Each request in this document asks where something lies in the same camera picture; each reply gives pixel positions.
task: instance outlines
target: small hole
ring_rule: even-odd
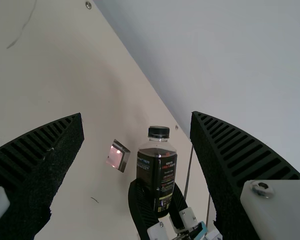
[[[50,134],[47,133],[46,130],[44,130],[43,128],[40,128],[40,131],[41,131],[48,139],[50,139],[50,141],[55,142],[55,139],[54,139],[52,136],[50,136]]]
[[[220,153],[223,155],[225,154],[226,152],[228,152],[230,149],[232,149],[233,147],[235,147],[237,144],[241,143],[243,140],[245,140],[248,136],[247,135],[244,135],[242,137],[240,137],[238,140],[234,141],[233,143],[231,143],[229,146],[227,146],[225,149],[223,149]]]
[[[212,135],[215,131],[217,131],[223,124],[224,124],[223,122],[220,122],[218,126],[216,126],[214,129],[211,130],[210,135]]]
[[[216,125],[216,123],[218,122],[218,120],[215,120],[213,123],[211,123],[206,129],[210,130],[214,125]]]
[[[47,151],[40,143],[38,143],[31,135],[27,135],[27,138],[33,142],[43,153]]]
[[[26,165],[22,160],[17,158],[14,154],[12,154],[10,151],[6,150],[5,148],[1,149],[0,151],[12,161],[14,161],[20,168],[25,170],[27,173],[31,173],[31,168],[28,165]]]
[[[23,155],[30,163],[32,163],[33,165],[37,165],[38,163],[32,158],[30,157],[25,151],[23,151],[18,145],[16,145],[15,143],[11,144],[11,147],[13,147],[15,150],[17,150],[21,155]]]
[[[255,142],[255,140],[251,139],[250,141],[246,142],[245,144],[242,144],[240,147],[238,147],[237,149],[235,149],[234,151],[232,151],[228,155],[226,155],[224,157],[224,160],[226,161],[226,160],[232,158],[234,155],[236,155],[237,153],[239,153],[240,151],[242,151],[243,149],[248,147],[250,144],[253,144],[254,142]]]
[[[238,163],[240,163],[242,160],[246,159],[250,155],[254,154],[256,151],[260,150],[262,147],[263,146],[261,144],[259,144],[258,146],[256,146],[256,147],[252,148],[251,150],[247,151],[243,155],[239,156],[236,160],[230,162],[228,164],[228,168],[234,167],[235,165],[237,165]]]
[[[22,138],[19,139],[20,143],[22,143],[34,156],[36,156],[38,159],[42,158],[42,155],[39,154],[32,146],[30,146],[25,140]]]
[[[218,142],[220,142],[222,139],[224,139],[226,136],[228,136],[229,134],[231,134],[232,132],[234,132],[235,129],[232,128],[230,131],[226,132],[225,134],[223,134],[221,137],[219,137],[217,140],[215,140],[215,144],[217,144]]]
[[[49,129],[49,131],[53,134],[53,136],[54,136],[55,138],[58,138],[58,134],[56,134],[56,132],[52,129],[51,126],[47,126],[47,128]]]
[[[55,127],[55,129],[56,129],[60,134],[62,134],[62,130],[60,129],[60,127],[59,127],[56,123],[54,123],[53,126]]]
[[[289,179],[290,180],[299,180],[299,177],[297,174],[293,174]]]
[[[287,167],[287,166],[285,166],[284,168],[280,169],[279,171],[277,171],[272,176],[268,177],[268,180],[280,180],[285,175],[287,175],[288,173],[290,173],[290,171],[291,171],[290,168]]]
[[[12,192],[14,192],[17,189],[17,186],[14,183],[6,179],[6,177],[2,176],[1,174],[0,174],[0,185],[4,189],[10,190]]]
[[[213,119],[210,118],[208,121],[206,121],[206,122],[204,123],[204,125],[207,126],[212,120],[213,120]]]
[[[240,131],[236,132],[235,134],[233,134],[231,137],[227,138],[226,140],[224,140],[219,146],[218,149],[222,148],[224,145],[226,145],[228,142],[230,142],[232,139],[234,139],[236,136],[238,136],[239,134],[241,134]]]
[[[243,185],[245,184],[246,181],[255,180],[257,177],[259,177],[260,175],[262,175],[265,172],[269,171],[270,169],[272,169],[273,167],[275,167],[279,163],[281,163],[279,158],[275,158],[275,159],[271,160],[270,162],[263,165],[259,169],[257,169],[254,172],[250,173],[248,176],[246,176],[246,177],[242,178],[241,180],[239,180],[237,182],[237,186],[240,187],[240,188],[243,187]]]
[[[224,126],[223,128],[221,128],[218,132],[216,132],[214,135],[212,135],[212,139],[214,139],[215,137],[217,137],[219,134],[223,133],[226,129],[228,129],[229,126]]]
[[[59,121],[58,123],[61,125],[61,127],[63,127],[63,129],[67,128],[67,126],[62,121]]]
[[[0,158],[0,166],[3,167],[7,172],[9,172],[16,179],[23,182],[25,180],[24,176],[22,176],[17,170],[15,170],[10,164],[7,164]]]
[[[271,154],[270,151],[265,151],[264,153],[262,153],[261,155],[257,156],[256,158],[254,158],[253,160],[249,161],[247,164],[243,165],[242,167],[238,168],[237,170],[235,170],[232,173],[232,176],[237,176],[240,173],[242,173],[243,171],[247,170],[248,168],[252,167],[253,165],[255,165],[257,162],[261,161],[262,159],[264,159],[265,157],[269,156]],[[238,162],[234,163],[231,162],[229,163],[228,167],[232,168],[233,166],[235,166],[236,164],[238,164]]]
[[[47,142],[39,133],[37,133],[36,131],[34,132],[34,135],[40,139],[48,148],[51,148],[51,145],[49,142]]]

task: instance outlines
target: black bottle cap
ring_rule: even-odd
[[[166,126],[150,126],[148,130],[149,138],[168,139],[170,128]]]

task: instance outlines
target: screw head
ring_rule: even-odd
[[[86,2],[85,2],[85,6],[86,6],[86,8],[89,9],[89,10],[92,9],[92,4],[91,4],[91,2],[89,2],[89,1],[86,1]]]
[[[250,189],[254,194],[266,199],[270,199],[275,195],[274,189],[260,180],[252,181],[250,183]]]
[[[259,185],[259,187],[261,187],[263,189],[268,189],[269,188],[268,184],[266,184],[264,182],[259,182],[258,185]]]

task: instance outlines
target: dark liquid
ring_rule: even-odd
[[[174,191],[177,153],[161,148],[141,149],[137,154],[136,178],[158,218],[166,216]]]

